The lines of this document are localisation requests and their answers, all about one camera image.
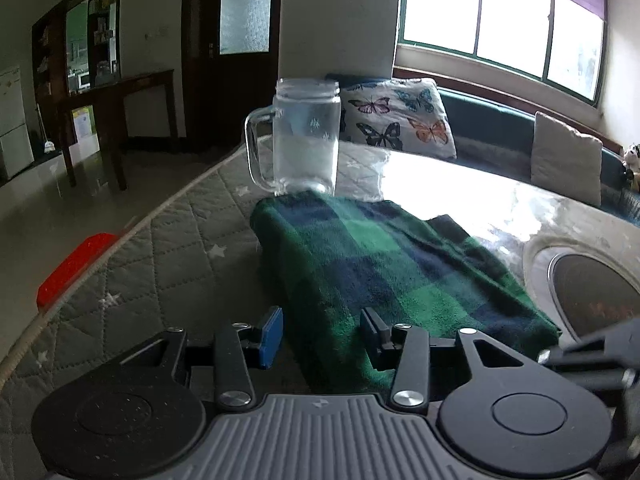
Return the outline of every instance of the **tiled floor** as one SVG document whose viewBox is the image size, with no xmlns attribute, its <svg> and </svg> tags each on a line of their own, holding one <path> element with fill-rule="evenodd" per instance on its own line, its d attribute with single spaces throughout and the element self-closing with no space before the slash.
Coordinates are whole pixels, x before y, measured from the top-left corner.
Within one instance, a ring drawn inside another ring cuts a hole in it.
<svg viewBox="0 0 640 480">
<path fill-rule="evenodd" d="M 82 240 L 127 230 L 207 167 L 195 155 L 129 152 L 121 192 L 108 182 L 95 137 L 72 150 L 75 188 L 62 156 L 0 187 L 0 359 L 36 314 L 40 284 Z"/>
</svg>

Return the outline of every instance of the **frosted glass panel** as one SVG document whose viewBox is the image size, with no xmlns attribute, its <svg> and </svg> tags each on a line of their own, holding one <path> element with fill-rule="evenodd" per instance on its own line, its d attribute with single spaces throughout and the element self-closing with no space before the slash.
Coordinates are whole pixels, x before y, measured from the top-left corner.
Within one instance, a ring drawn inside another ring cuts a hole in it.
<svg viewBox="0 0 640 480">
<path fill-rule="evenodd" d="M 220 54 L 269 51 L 271 0 L 222 0 Z"/>
</svg>

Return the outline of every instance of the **pillowcase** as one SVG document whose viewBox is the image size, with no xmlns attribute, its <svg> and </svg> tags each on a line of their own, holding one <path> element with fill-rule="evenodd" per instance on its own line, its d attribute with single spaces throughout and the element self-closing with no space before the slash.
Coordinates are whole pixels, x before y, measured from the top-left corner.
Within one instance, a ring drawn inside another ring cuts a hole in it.
<svg viewBox="0 0 640 480">
<path fill-rule="evenodd" d="M 600 206 L 602 142 L 536 113 L 531 183 L 580 202 Z"/>
<path fill-rule="evenodd" d="M 390 79 L 341 89 L 340 138 L 369 146 L 456 158 L 451 128 L 433 79 Z"/>
</svg>

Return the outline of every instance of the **teal sofa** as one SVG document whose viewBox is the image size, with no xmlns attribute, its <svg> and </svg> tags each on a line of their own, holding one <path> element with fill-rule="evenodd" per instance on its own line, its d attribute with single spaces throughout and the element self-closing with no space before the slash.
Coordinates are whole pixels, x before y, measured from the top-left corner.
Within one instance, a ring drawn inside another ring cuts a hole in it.
<svg viewBox="0 0 640 480">
<path fill-rule="evenodd" d="M 381 81 L 329 74 L 342 88 Z M 457 164 L 530 183 L 535 117 L 515 108 L 462 92 L 439 88 L 458 158 Z M 602 149 L 601 209 L 640 226 L 640 196 L 626 180 L 622 161 Z"/>
</svg>

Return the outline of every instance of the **wooden table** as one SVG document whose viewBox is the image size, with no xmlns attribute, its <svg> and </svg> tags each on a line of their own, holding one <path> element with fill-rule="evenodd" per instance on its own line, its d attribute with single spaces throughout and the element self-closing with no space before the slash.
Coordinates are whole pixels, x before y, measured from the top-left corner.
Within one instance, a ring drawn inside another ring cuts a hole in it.
<svg viewBox="0 0 640 480">
<path fill-rule="evenodd" d="M 76 174 L 65 135 L 65 129 L 69 126 L 73 127 L 71 112 L 76 108 L 93 107 L 100 150 L 109 153 L 118 186 L 121 190 L 125 190 L 127 189 L 127 180 L 120 156 L 120 146 L 129 136 L 124 111 L 124 97 L 155 86 L 164 86 L 172 149 L 177 150 L 178 128 L 175 117 L 174 70 L 126 77 L 86 92 L 71 95 L 59 102 L 57 106 L 59 138 L 65 159 L 66 174 L 71 186 L 76 185 Z"/>
</svg>

